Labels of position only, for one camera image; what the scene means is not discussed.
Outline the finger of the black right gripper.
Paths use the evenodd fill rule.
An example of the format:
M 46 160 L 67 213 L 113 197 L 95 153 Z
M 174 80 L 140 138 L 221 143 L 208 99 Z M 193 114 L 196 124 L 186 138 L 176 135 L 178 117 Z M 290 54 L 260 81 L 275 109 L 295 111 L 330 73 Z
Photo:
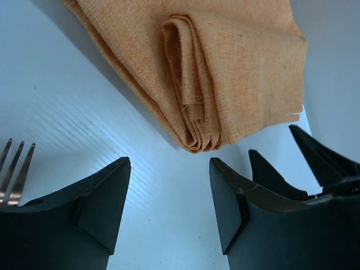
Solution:
M 289 128 L 323 194 L 359 194 L 359 163 L 322 145 L 297 125 Z
M 306 191 L 288 184 L 282 175 L 256 150 L 248 151 L 253 182 L 291 200 L 309 200 Z

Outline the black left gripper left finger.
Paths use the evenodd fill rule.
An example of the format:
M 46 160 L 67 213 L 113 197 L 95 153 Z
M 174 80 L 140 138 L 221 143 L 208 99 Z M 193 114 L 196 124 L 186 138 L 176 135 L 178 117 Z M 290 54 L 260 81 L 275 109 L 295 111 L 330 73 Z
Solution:
M 106 269 L 131 174 L 128 157 L 23 206 L 1 208 L 2 269 Z

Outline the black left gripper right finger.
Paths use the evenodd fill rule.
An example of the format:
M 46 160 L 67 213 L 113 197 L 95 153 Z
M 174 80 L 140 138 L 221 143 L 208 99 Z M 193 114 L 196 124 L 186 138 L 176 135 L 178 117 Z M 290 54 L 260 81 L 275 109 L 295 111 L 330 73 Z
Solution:
M 306 204 L 210 159 L 220 244 L 231 269 L 358 269 L 359 197 Z

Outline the orange cloth placemat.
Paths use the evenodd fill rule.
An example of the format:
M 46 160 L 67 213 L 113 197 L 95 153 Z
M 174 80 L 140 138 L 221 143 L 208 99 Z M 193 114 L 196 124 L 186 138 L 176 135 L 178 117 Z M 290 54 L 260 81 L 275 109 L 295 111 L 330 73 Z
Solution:
M 236 143 L 303 110 L 307 41 L 289 1 L 65 1 L 185 150 Z

